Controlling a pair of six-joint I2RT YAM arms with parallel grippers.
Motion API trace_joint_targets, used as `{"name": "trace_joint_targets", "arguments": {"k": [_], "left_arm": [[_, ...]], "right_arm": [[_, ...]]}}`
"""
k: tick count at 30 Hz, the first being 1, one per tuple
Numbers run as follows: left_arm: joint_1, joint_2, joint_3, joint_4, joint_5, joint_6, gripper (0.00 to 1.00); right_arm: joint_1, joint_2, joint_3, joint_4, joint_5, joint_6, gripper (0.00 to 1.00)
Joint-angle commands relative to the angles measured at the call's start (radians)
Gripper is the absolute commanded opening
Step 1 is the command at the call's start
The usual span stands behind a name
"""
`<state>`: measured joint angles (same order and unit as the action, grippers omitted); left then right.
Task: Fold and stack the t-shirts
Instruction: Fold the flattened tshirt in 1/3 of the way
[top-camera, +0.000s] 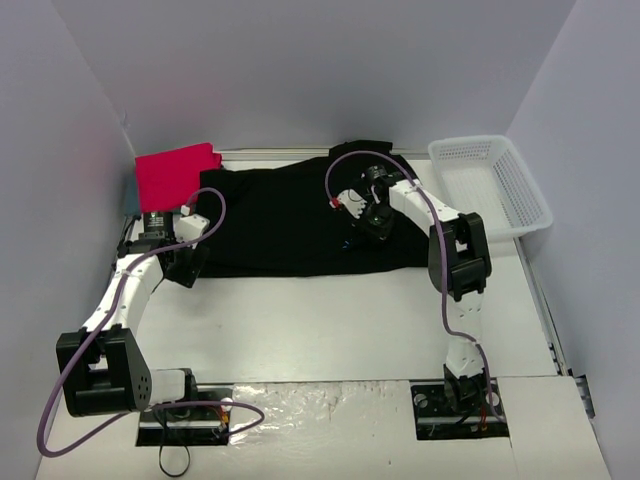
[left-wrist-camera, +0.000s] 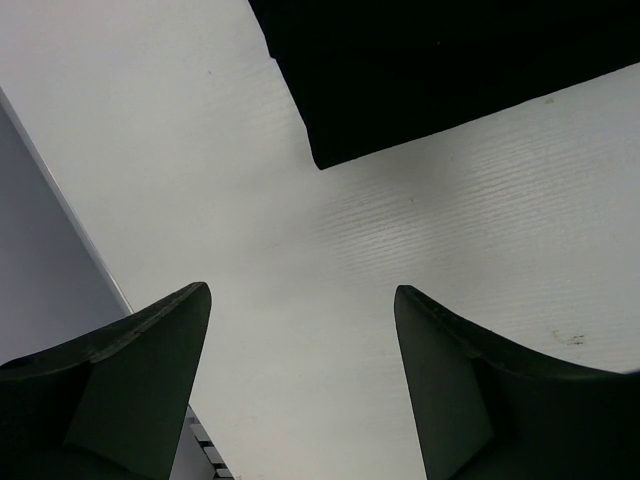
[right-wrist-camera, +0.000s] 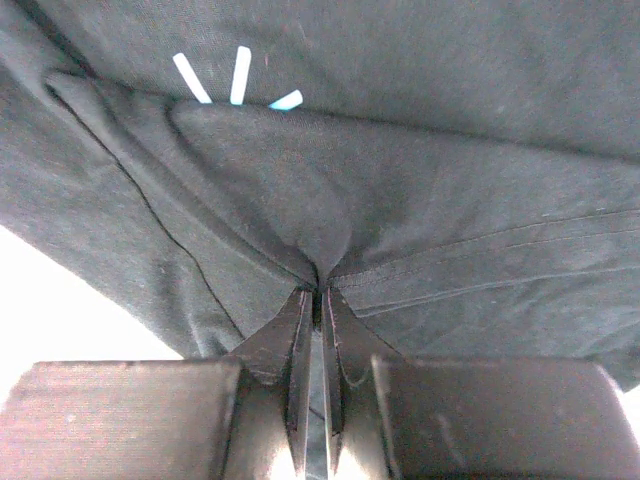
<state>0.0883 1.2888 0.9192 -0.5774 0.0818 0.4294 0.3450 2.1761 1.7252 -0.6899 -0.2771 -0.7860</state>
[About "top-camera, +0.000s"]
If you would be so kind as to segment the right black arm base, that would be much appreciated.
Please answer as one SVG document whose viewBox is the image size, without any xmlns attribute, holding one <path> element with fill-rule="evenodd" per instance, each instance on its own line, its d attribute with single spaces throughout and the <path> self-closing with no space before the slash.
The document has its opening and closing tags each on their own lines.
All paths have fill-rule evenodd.
<svg viewBox="0 0 640 480">
<path fill-rule="evenodd" d="M 496 416 L 504 415 L 495 381 L 492 394 L 484 388 L 483 396 L 457 412 L 445 395 L 442 381 L 411 382 L 410 394 L 416 439 L 418 441 L 453 441 L 508 438 L 509 427 Z"/>
</svg>

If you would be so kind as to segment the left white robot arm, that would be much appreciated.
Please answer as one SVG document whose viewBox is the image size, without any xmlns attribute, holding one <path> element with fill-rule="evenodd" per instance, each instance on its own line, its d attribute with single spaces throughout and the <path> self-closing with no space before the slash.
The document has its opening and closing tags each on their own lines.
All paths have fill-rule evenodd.
<svg viewBox="0 0 640 480">
<path fill-rule="evenodd" d="M 98 307 L 79 330 L 61 334 L 56 343 L 72 416 L 145 411 L 164 403 L 179 418 L 198 412 L 202 395 L 191 370 L 150 368 L 136 332 L 162 281 L 194 285 L 209 254 L 197 240 L 208 228 L 208 220 L 187 207 L 179 218 L 146 213 L 137 240 L 119 247 L 115 273 Z"/>
</svg>

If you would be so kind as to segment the black t shirt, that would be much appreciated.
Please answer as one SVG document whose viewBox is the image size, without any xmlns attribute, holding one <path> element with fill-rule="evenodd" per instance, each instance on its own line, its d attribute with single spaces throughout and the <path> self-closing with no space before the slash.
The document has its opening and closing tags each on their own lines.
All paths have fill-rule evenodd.
<svg viewBox="0 0 640 480">
<path fill-rule="evenodd" d="M 197 214 L 218 224 L 205 245 L 203 278 L 313 277 L 424 268 L 428 238 L 396 215 L 390 237 L 376 243 L 327 195 L 356 188 L 359 177 L 383 164 L 390 142 L 357 140 L 325 156 L 279 168 L 200 174 Z"/>
</svg>

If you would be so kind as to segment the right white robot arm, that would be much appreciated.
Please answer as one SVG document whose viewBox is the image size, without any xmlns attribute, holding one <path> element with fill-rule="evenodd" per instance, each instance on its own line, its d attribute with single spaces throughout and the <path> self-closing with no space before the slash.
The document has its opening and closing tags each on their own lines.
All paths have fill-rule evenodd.
<svg viewBox="0 0 640 480">
<path fill-rule="evenodd" d="M 441 295 L 442 324 L 449 337 L 444 361 L 446 406 L 465 413 L 475 406 L 479 389 L 490 382 L 481 345 L 481 312 L 492 273 L 482 218 L 463 214 L 432 196 L 418 180 L 383 166 L 368 168 L 360 185 L 344 195 L 353 225 L 371 240 L 390 238 L 400 215 L 428 239 L 428 274 Z"/>
</svg>

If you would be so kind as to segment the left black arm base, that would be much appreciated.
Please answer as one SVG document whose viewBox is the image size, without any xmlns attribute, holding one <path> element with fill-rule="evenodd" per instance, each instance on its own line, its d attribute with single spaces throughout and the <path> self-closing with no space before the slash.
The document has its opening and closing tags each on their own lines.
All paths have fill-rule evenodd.
<svg viewBox="0 0 640 480">
<path fill-rule="evenodd" d="M 139 415 L 137 447 L 225 446 L 230 415 L 220 407 L 199 406 Z"/>
</svg>

